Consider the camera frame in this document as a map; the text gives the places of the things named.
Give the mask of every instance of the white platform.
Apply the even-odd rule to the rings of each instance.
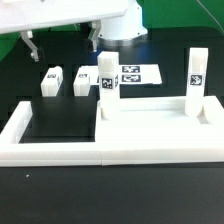
[[[96,142],[0,143],[0,166],[224,162],[224,110],[205,97],[203,115],[184,114],[185,97],[121,99],[118,120],[101,118]]]

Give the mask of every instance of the white block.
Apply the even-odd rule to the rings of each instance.
[[[102,116],[113,119],[119,112],[119,54],[102,52],[98,56],[99,90]]]
[[[197,117],[202,113],[208,48],[190,48],[185,114]]]
[[[98,70],[99,75],[105,73],[109,73],[108,76],[110,77],[111,73],[118,73],[119,72],[119,54],[118,52],[106,52],[103,51],[98,56]]]
[[[21,101],[0,135],[0,144],[19,143],[32,115],[30,102]]]
[[[203,112],[209,124],[224,125],[224,109],[215,96],[204,97]]]
[[[41,91],[43,97],[56,96],[63,81],[62,68],[56,66],[49,68],[41,83]]]
[[[75,96],[88,96],[90,90],[90,74],[89,66],[81,67],[78,70],[75,81],[73,83],[73,89]]]

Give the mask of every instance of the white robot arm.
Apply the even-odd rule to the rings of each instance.
[[[21,32],[34,58],[28,31],[82,22],[93,22],[89,39],[94,49],[97,43],[130,45],[147,34],[136,0],[0,0],[0,34]]]

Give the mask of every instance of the black surface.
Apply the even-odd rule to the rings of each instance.
[[[78,67],[95,65],[102,51],[99,48],[96,53],[88,53],[86,38],[85,33],[35,34],[34,42],[44,49],[45,61],[40,63],[33,62],[29,50],[18,41],[0,63],[2,127],[18,102],[27,99],[32,101],[35,116],[24,141],[53,141],[53,135],[59,141],[82,141],[83,136],[92,140],[97,88],[91,88],[89,98],[72,99]],[[224,39],[209,28],[151,30],[149,39],[139,45],[110,49],[120,52],[121,64],[159,64],[163,79],[161,86],[122,86],[121,97],[184,95],[190,47],[209,48],[205,94],[215,94],[223,103]],[[43,100],[41,80],[55,65],[63,67],[63,86],[58,97]],[[78,106],[91,112],[77,111]],[[53,119],[49,111],[56,111]],[[71,118],[74,129],[68,123]],[[59,119],[58,124],[52,122],[55,119]],[[77,124],[84,127],[79,132]],[[59,132],[55,125],[61,126]],[[223,167],[223,163],[198,163],[0,168],[0,223],[222,224]]]
[[[0,222],[222,224],[223,168],[1,168]]]

